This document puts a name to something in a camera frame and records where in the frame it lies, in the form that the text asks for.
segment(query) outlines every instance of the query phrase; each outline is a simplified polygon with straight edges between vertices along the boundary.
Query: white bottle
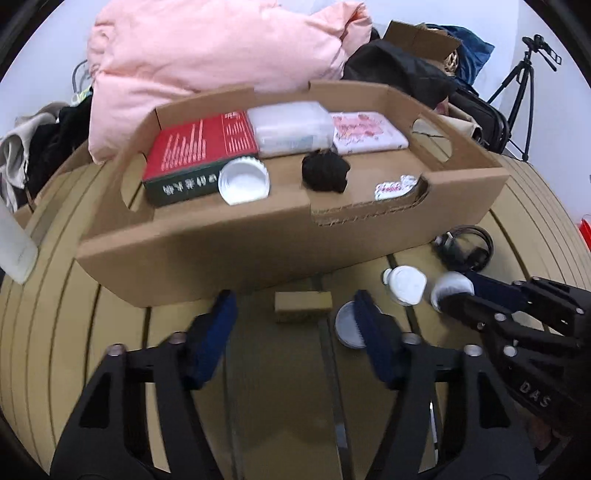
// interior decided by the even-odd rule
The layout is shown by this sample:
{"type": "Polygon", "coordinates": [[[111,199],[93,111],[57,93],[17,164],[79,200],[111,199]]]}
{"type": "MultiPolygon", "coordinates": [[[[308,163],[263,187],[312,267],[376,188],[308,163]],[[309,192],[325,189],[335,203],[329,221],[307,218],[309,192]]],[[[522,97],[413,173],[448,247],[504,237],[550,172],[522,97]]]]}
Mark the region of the white bottle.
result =
{"type": "Polygon", "coordinates": [[[418,305],[423,298],[427,277],[417,268],[402,265],[387,269],[382,274],[382,283],[394,301],[408,307],[418,305]]]}
{"type": "Polygon", "coordinates": [[[23,284],[37,261],[37,246],[21,228],[6,205],[0,205],[0,268],[23,284]]]}

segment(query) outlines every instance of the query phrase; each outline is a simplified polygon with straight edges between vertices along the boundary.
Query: black bag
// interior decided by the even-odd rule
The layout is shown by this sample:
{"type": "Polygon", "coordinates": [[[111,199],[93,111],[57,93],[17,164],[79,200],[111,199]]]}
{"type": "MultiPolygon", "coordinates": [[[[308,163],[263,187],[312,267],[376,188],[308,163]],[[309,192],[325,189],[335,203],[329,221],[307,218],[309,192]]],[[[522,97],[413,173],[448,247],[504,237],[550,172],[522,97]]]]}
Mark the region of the black bag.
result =
{"type": "Polygon", "coordinates": [[[482,146],[487,150],[502,154],[511,138],[511,131],[505,115],[500,113],[478,95],[459,87],[449,97],[449,102],[463,110],[482,127],[482,146]]]}
{"type": "Polygon", "coordinates": [[[434,109],[456,90],[437,67],[385,40],[373,40],[345,63],[343,80],[385,83],[434,109]]]}

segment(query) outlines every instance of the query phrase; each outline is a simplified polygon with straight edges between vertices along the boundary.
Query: white plastic container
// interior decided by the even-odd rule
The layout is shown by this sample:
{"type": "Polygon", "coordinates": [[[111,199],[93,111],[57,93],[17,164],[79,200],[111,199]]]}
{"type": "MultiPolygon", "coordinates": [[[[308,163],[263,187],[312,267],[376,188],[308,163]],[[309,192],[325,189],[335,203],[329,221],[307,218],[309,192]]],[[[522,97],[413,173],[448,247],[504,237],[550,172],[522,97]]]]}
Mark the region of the white plastic container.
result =
{"type": "Polygon", "coordinates": [[[23,284],[37,261],[37,246],[4,204],[0,205],[0,268],[23,284]]]}
{"type": "Polygon", "coordinates": [[[356,350],[365,348],[365,342],[355,320],[355,302],[353,300],[345,303],[337,312],[335,330],[339,342],[343,345],[356,350]]]}
{"type": "Polygon", "coordinates": [[[256,158],[240,157],[221,169],[217,187],[229,205],[254,202],[269,196],[269,172],[256,158]]]}
{"type": "Polygon", "coordinates": [[[474,284],[465,275],[458,272],[447,272],[435,282],[431,291],[431,305],[441,313],[439,301],[456,293],[469,293],[474,295],[474,284]]]}
{"type": "Polygon", "coordinates": [[[318,102],[265,105],[247,111],[261,158],[330,148],[335,125],[318,102]]]}
{"type": "Polygon", "coordinates": [[[418,305],[423,298],[427,277],[417,268],[401,265],[394,269],[387,269],[382,274],[382,283],[386,285],[394,301],[409,307],[418,305]]]}

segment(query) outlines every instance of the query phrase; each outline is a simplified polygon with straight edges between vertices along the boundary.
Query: wooden table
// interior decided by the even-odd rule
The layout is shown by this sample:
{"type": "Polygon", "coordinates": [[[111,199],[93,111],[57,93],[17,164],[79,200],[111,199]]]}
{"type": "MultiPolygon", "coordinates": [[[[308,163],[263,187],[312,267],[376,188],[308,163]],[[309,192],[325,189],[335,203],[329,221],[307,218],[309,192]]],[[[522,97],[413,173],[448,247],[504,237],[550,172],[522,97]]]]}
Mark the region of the wooden table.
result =
{"type": "MultiPolygon", "coordinates": [[[[591,289],[591,255],[561,204],[532,167],[499,160],[512,178],[481,222],[496,248],[485,274],[506,282],[539,275],[591,289]]],[[[130,350],[156,345],[184,330],[212,302],[139,309],[98,285],[74,260],[112,169],[112,164],[91,164],[53,181],[27,226],[40,246],[34,271],[24,286],[7,278],[0,291],[0,406],[45,470],[105,348],[113,343],[130,350]]],[[[122,186],[132,208],[142,195],[142,169],[132,165],[122,186]]],[[[334,415],[339,416],[339,403],[326,369],[330,351],[355,478],[365,477],[395,400],[374,377],[366,354],[336,340],[334,312],[319,324],[276,323],[275,290],[315,290],[321,284],[332,292],[336,311],[365,288],[404,330],[415,324],[432,344],[461,348],[478,341],[474,332],[440,316],[426,301],[408,310],[393,303],[380,281],[389,262],[419,268],[430,283],[445,272],[426,245],[240,296],[239,319],[225,359],[214,379],[194,393],[225,478],[341,478],[334,415]]],[[[152,387],[147,388],[150,442],[155,465],[165,469],[152,387]]],[[[427,442],[424,466],[432,464],[427,442]]]]}

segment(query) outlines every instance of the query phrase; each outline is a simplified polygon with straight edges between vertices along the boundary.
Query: white cloth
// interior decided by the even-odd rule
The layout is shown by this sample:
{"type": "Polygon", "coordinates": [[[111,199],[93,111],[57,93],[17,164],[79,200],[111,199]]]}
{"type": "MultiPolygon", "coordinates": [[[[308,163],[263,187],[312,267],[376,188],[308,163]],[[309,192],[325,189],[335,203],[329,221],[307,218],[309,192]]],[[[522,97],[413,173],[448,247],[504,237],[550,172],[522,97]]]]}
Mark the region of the white cloth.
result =
{"type": "Polygon", "coordinates": [[[54,124],[59,111],[68,106],[53,102],[31,116],[17,118],[15,128],[0,140],[0,195],[8,210],[18,209],[15,188],[25,186],[31,139],[40,125],[54,124]]]}

